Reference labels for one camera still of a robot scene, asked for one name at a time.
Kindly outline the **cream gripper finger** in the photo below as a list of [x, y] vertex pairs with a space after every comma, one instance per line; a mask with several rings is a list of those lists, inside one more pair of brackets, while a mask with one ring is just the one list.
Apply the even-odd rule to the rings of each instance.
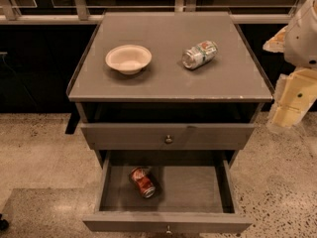
[[286, 30], [287, 27], [280, 29], [273, 37], [264, 43], [263, 49], [270, 53], [284, 53]]
[[269, 129], [290, 129], [297, 125], [317, 100], [317, 69], [297, 67], [281, 74], [275, 86], [269, 113]]

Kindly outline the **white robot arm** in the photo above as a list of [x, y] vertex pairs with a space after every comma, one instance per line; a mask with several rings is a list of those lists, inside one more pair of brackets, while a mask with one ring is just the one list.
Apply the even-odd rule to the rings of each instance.
[[289, 129], [317, 100], [317, 0], [306, 0], [263, 49], [283, 53], [284, 59], [295, 66], [290, 75], [279, 76], [267, 121], [271, 131]]

